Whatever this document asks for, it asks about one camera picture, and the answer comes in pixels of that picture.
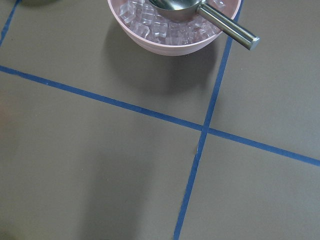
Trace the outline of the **pink bowl with ice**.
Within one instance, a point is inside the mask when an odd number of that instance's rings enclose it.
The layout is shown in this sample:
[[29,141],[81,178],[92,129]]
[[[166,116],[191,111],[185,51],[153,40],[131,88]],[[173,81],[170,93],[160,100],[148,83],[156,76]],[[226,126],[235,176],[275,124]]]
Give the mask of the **pink bowl with ice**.
[[183,23],[164,18],[148,0],[109,0],[107,3],[123,31],[136,44],[155,54],[191,54],[222,34],[222,30],[201,16]]

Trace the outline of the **metal ice scoop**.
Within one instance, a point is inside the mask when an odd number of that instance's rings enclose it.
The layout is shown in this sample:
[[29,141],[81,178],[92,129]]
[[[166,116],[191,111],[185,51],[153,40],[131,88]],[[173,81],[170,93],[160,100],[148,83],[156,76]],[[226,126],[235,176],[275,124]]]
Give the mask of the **metal ice scoop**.
[[163,17],[177,23],[186,22],[199,15],[250,51],[260,42],[258,36],[211,6],[206,0],[151,0],[150,3]]

